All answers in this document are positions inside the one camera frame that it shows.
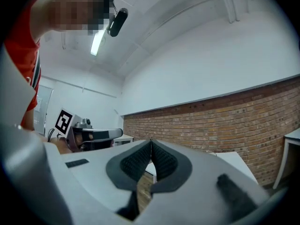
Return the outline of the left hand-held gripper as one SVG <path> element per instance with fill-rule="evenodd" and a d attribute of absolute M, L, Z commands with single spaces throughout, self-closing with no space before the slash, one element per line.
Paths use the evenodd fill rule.
<path fill-rule="evenodd" d="M 78 133 L 82 132 L 83 142 L 102 142 L 113 140 L 123 136 L 123 130 L 121 128 L 109 130 L 92 128 L 93 127 L 89 119 L 81 118 L 78 115 L 68 112 L 63 108 L 61 109 L 54 126 L 54 129 L 66 138 L 67 146 L 72 152 L 80 151 L 78 145 L 75 142 L 74 129 L 77 129 Z"/>

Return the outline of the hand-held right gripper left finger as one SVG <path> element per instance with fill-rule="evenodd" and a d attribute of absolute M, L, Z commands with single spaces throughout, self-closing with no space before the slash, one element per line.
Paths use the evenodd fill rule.
<path fill-rule="evenodd" d="M 46 144 L 48 164 L 63 200 L 64 207 L 52 218 L 65 215 L 58 225 L 152 225 L 152 215 L 143 213 L 134 220 L 118 214 L 127 209 L 132 196 L 130 190 L 115 186 L 107 175 L 107 168 L 127 184 L 129 177 L 110 160 L 124 153 L 126 157 L 147 144 L 140 140 L 102 150 L 61 155 L 52 143 Z"/>

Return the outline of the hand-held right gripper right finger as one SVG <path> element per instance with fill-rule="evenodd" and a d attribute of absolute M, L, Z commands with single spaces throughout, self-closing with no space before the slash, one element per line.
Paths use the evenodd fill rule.
<path fill-rule="evenodd" d="M 269 195 L 223 159 L 168 142 L 151 141 L 157 182 L 141 225 L 230 225 Z"/>

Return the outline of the person's left forearm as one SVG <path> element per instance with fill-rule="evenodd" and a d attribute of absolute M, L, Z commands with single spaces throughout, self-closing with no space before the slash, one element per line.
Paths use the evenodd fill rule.
<path fill-rule="evenodd" d="M 64 137 L 61 137 L 57 140 L 56 146 L 60 154 L 69 154 L 72 153 L 71 149 L 68 147 L 68 143 Z"/>

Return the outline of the white table with shelf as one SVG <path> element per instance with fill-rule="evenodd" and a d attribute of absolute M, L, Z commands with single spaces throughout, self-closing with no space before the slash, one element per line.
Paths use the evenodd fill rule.
<path fill-rule="evenodd" d="M 123 134 L 121 137 L 114 139 L 114 146 L 120 146 L 127 143 L 132 143 L 134 138 L 129 135 Z"/>

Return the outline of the long ceiling light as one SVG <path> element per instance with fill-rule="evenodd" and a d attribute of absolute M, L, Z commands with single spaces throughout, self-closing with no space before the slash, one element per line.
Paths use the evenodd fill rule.
<path fill-rule="evenodd" d="M 97 56 L 100 46 L 105 44 L 105 34 L 107 29 L 98 31 L 93 38 L 90 53 L 93 56 Z"/>

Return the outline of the white table with thick legs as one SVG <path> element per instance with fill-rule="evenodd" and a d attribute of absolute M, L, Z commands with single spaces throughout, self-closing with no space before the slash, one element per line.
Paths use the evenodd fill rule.
<path fill-rule="evenodd" d="M 282 156 L 281 165 L 280 165 L 276 180 L 272 187 L 274 190 L 277 189 L 279 182 L 281 181 L 281 178 L 282 178 L 282 175 L 283 175 L 283 172 L 285 169 L 287 157 L 288 157 L 288 151 L 289 151 L 290 144 L 300 146 L 300 128 L 298 128 L 284 136 L 283 156 Z"/>

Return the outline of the person's red shirt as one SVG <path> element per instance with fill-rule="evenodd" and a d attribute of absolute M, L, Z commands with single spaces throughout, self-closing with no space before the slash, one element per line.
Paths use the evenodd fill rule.
<path fill-rule="evenodd" d="M 35 42 L 30 33 L 30 11 L 36 1 L 30 0 L 25 5 L 4 41 L 5 48 L 13 63 L 36 93 L 26 110 L 30 113 L 31 118 L 29 119 L 28 116 L 24 115 L 21 122 L 21 126 L 29 131 L 35 130 L 32 112 L 38 104 L 37 92 L 41 77 L 40 43 Z"/>

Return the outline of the white ceiling pipe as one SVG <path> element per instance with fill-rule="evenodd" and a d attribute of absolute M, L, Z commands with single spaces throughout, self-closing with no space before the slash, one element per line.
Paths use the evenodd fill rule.
<path fill-rule="evenodd" d="M 228 14 L 229 23 L 239 22 L 239 12 L 235 0 L 223 0 Z"/>

